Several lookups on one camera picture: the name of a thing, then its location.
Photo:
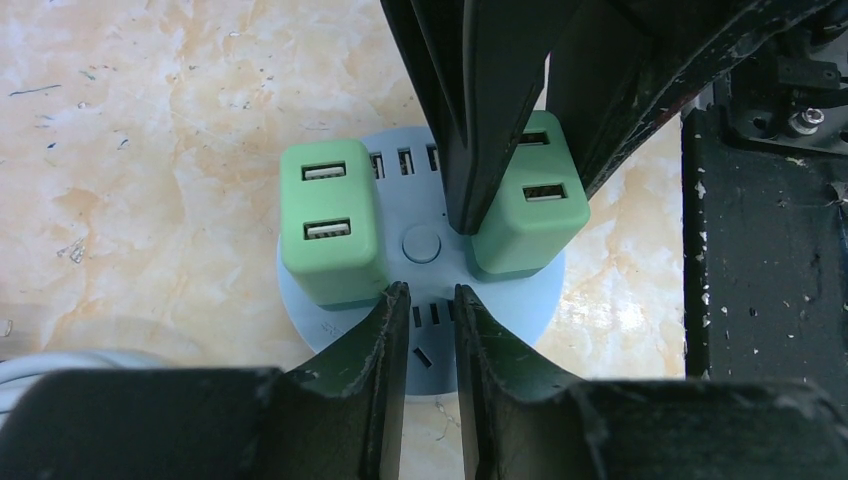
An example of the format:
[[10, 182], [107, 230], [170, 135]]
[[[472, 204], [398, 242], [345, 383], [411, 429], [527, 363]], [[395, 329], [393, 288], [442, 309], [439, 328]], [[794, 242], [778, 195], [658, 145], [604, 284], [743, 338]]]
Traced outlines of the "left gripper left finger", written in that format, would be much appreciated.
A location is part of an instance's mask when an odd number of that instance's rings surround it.
[[74, 369], [41, 378], [1, 430], [5, 479], [394, 479], [410, 292], [390, 285], [291, 371]]

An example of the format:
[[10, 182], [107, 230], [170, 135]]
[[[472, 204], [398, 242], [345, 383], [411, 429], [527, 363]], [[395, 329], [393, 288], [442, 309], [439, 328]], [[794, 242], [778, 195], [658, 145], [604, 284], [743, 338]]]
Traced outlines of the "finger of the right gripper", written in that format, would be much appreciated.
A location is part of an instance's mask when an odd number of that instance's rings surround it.
[[381, 3], [438, 148], [447, 216], [478, 232], [577, 1]]

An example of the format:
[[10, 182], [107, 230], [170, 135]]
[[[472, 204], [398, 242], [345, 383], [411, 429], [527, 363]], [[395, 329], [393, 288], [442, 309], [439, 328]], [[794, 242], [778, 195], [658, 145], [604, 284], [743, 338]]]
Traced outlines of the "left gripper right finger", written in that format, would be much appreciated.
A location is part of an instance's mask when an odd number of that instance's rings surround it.
[[469, 479], [843, 479], [847, 420], [791, 381], [585, 380], [467, 285], [454, 327]]

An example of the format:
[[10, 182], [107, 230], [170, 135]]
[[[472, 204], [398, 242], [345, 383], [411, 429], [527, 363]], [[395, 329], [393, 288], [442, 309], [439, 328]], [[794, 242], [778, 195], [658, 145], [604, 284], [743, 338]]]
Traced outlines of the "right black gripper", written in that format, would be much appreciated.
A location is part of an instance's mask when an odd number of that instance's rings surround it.
[[593, 196], [711, 82], [682, 120], [686, 374], [843, 381], [845, 2], [584, 1], [546, 109]]

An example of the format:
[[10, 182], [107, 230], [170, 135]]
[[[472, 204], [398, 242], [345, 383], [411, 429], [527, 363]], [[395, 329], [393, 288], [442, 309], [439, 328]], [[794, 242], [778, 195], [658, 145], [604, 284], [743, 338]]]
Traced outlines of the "green USB charger plug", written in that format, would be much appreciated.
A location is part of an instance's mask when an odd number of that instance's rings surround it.
[[589, 219], [588, 199], [560, 122], [536, 110], [480, 229], [469, 240], [469, 269], [480, 281], [532, 276]]
[[294, 145], [279, 162], [281, 259], [321, 307], [374, 299], [389, 285], [376, 177], [358, 139]]

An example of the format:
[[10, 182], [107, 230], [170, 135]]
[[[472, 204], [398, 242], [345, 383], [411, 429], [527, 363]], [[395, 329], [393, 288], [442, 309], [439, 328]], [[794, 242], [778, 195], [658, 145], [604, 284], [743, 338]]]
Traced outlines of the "round light blue power socket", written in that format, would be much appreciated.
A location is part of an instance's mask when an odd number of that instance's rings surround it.
[[[360, 140], [376, 177], [389, 285], [410, 292], [410, 339], [406, 391], [443, 395], [457, 388], [451, 306], [457, 285], [470, 286], [493, 317], [527, 344], [534, 344], [553, 319], [565, 276], [558, 255], [525, 278], [480, 281], [468, 265], [470, 238], [447, 217], [438, 152], [430, 130], [407, 127]], [[286, 311], [304, 341], [322, 351], [356, 326], [380, 296], [360, 303], [321, 307], [313, 303], [282, 264], [278, 282]]]

